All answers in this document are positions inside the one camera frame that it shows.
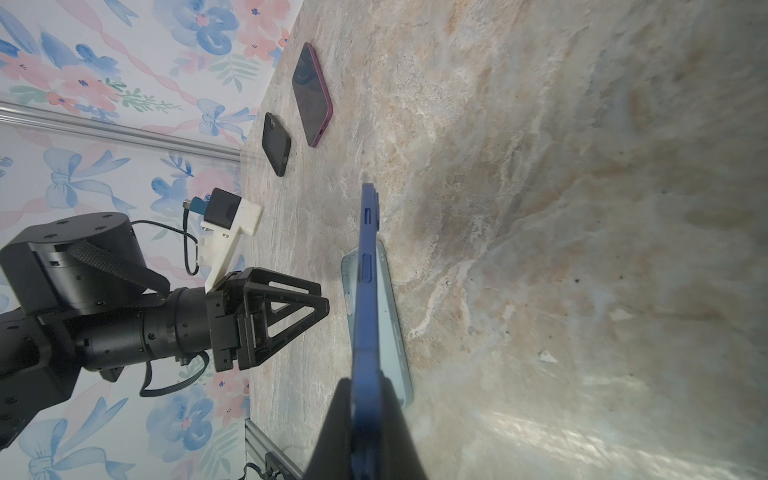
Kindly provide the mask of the light blue phone case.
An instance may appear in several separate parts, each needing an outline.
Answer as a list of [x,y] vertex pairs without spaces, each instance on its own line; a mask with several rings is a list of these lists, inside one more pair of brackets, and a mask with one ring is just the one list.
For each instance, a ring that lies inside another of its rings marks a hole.
[[[358,250],[355,249],[341,260],[341,278],[351,342],[354,341],[358,257]],[[414,390],[386,250],[380,240],[376,245],[376,268],[381,370],[392,382],[400,407],[406,409],[413,402]]]

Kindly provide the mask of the blue phone black screen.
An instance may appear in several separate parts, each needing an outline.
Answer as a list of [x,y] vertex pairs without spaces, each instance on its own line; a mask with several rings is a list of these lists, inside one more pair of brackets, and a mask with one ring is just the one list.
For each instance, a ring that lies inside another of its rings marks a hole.
[[379,201],[378,193],[371,183],[362,185],[360,220],[351,389],[350,466],[354,479],[376,479],[379,476],[383,400],[375,261]]

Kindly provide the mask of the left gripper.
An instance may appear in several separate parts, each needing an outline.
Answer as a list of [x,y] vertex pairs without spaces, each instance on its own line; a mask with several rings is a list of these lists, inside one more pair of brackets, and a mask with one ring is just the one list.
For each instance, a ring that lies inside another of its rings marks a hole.
[[[230,273],[206,294],[217,372],[258,367],[330,313],[319,283],[264,268]],[[275,334],[269,327],[308,312]]]

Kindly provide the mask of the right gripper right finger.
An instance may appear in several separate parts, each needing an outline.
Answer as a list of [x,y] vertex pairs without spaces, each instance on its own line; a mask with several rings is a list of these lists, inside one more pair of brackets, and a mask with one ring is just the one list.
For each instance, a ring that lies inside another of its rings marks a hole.
[[379,479],[427,480],[392,382],[379,373],[383,417]]

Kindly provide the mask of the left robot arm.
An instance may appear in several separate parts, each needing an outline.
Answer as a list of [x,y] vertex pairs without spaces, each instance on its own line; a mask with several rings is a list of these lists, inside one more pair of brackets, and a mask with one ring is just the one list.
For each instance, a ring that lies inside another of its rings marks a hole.
[[317,283],[261,268],[211,290],[172,289],[144,261],[130,219],[97,212],[31,226],[1,251],[17,300],[1,317],[1,444],[70,399],[81,371],[200,358],[246,370],[325,318]]

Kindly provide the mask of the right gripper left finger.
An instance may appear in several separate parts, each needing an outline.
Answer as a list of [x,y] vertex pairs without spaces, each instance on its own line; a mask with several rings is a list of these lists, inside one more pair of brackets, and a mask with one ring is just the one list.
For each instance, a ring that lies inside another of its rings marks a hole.
[[349,480],[351,473],[351,380],[335,389],[304,480]]

